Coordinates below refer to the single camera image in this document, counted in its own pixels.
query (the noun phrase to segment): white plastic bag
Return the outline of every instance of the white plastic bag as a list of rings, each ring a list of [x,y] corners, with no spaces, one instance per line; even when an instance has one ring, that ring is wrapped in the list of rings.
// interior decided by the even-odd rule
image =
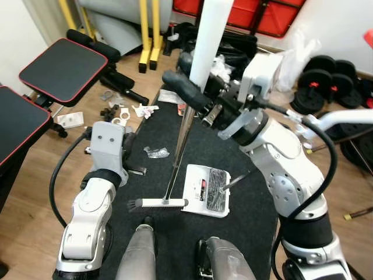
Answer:
[[[281,55],[283,59],[274,90],[290,92],[311,55],[320,48],[321,42],[318,39],[311,39],[306,44],[304,32],[297,29],[293,35],[292,48],[276,54]]]

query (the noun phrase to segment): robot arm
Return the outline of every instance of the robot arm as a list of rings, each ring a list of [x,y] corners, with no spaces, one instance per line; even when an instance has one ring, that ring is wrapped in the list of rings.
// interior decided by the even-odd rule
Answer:
[[[294,219],[288,219],[318,192],[324,177],[305,156],[296,134],[262,110],[263,104],[269,104],[268,91],[279,63],[274,56],[257,54],[245,70],[239,90],[234,88],[237,83],[232,84],[229,90],[210,92],[209,99],[198,96],[199,89],[193,89],[182,75],[166,72],[163,81],[186,102],[197,100],[198,106],[195,102],[190,105],[203,122],[217,128],[222,139],[234,139],[263,174],[281,222],[281,242],[288,256],[283,266],[286,279],[332,279],[336,275],[351,279],[322,194]],[[303,116],[295,112],[280,111],[303,122]]]
[[[76,196],[71,221],[64,230],[53,279],[96,279],[104,258],[106,224],[116,190],[126,184],[124,127],[99,121],[93,125],[93,167]]]

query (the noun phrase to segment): black carpet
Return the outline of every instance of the black carpet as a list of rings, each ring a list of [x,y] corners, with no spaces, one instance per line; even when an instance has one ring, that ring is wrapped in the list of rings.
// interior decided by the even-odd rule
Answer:
[[[201,237],[217,236],[231,241],[244,254],[257,280],[269,279],[270,248],[276,230],[277,214],[264,179],[259,172],[231,189],[230,213],[223,219],[181,212],[175,208],[147,209],[129,213],[128,200],[161,198],[167,188],[181,117],[174,104],[158,102],[157,110],[139,132],[129,163],[147,168],[145,176],[130,174],[113,202],[111,224],[114,244],[103,264],[100,279],[115,279],[119,262],[138,224],[145,215],[155,220],[157,239],[157,279],[197,279],[194,264],[195,243]],[[232,179],[254,166],[231,139],[223,141],[217,131],[205,128],[195,119],[178,178],[171,197],[181,198],[187,164],[223,169]],[[149,159],[143,148],[166,147],[169,157]]]

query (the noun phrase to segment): weight bench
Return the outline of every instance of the weight bench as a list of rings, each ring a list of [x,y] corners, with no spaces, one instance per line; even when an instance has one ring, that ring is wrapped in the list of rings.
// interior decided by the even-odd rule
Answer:
[[[29,148],[53,120],[50,112],[36,106],[6,86],[0,86],[0,212]]]
[[[116,71],[115,63],[121,58],[118,50],[93,42],[75,30],[69,30],[67,37],[56,41],[19,74],[20,80],[38,93],[35,104],[48,111],[54,102],[73,107],[98,80],[143,105],[148,104],[149,99],[130,90],[135,82]],[[68,135],[59,124],[53,123],[51,128],[60,137]]]

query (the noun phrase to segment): wooden floor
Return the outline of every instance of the wooden floor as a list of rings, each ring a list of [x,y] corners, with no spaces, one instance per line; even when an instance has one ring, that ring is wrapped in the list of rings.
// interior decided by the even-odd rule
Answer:
[[[174,69],[178,52],[171,57],[160,56],[157,71],[138,73],[138,55],[125,57],[118,70],[136,81],[134,91],[151,101],[162,84],[161,74]],[[62,114],[83,111],[85,125],[100,120],[100,110],[108,107],[99,99],[105,90],[97,83],[74,108],[64,108]],[[129,125],[137,129],[141,119],[130,109]],[[81,134],[83,127],[69,129],[69,136],[59,138],[53,131],[45,133],[29,150],[8,200],[0,214],[0,260],[10,270],[4,279],[51,279],[61,241],[62,227],[48,202],[48,185],[52,171],[62,153]],[[88,142],[82,142],[68,157],[56,183],[56,198],[65,219],[71,216],[71,204],[79,191],[81,179],[92,162],[83,154]],[[325,173],[329,159],[323,150],[310,156]],[[343,215],[373,205],[373,181],[366,173],[340,157],[335,179],[326,191],[334,231],[339,235],[346,259],[366,279],[373,278],[372,215],[345,221]],[[284,261],[282,249],[279,265]]]

